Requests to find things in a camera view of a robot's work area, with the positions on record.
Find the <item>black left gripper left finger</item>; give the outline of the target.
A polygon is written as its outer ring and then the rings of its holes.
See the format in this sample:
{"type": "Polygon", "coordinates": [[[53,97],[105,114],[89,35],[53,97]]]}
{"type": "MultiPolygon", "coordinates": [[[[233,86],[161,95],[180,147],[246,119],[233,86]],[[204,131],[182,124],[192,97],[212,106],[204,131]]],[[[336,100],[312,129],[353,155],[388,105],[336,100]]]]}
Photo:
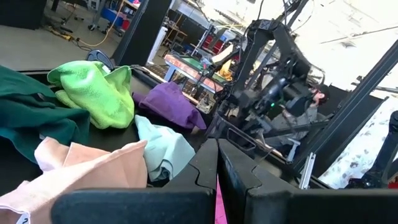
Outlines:
{"type": "Polygon", "coordinates": [[[163,187],[81,189],[59,197],[53,224],[186,224],[215,219],[218,143],[208,139],[163,187]]]}

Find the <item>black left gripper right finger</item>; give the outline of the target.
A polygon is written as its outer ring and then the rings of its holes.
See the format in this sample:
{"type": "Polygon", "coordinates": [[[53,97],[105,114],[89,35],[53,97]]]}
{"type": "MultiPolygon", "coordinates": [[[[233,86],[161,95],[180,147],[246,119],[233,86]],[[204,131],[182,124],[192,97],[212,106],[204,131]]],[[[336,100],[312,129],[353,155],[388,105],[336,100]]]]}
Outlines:
{"type": "Polygon", "coordinates": [[[396,190],[300,190],[218,140],[219,182],[229,223],[397,224],[396,190]]]}

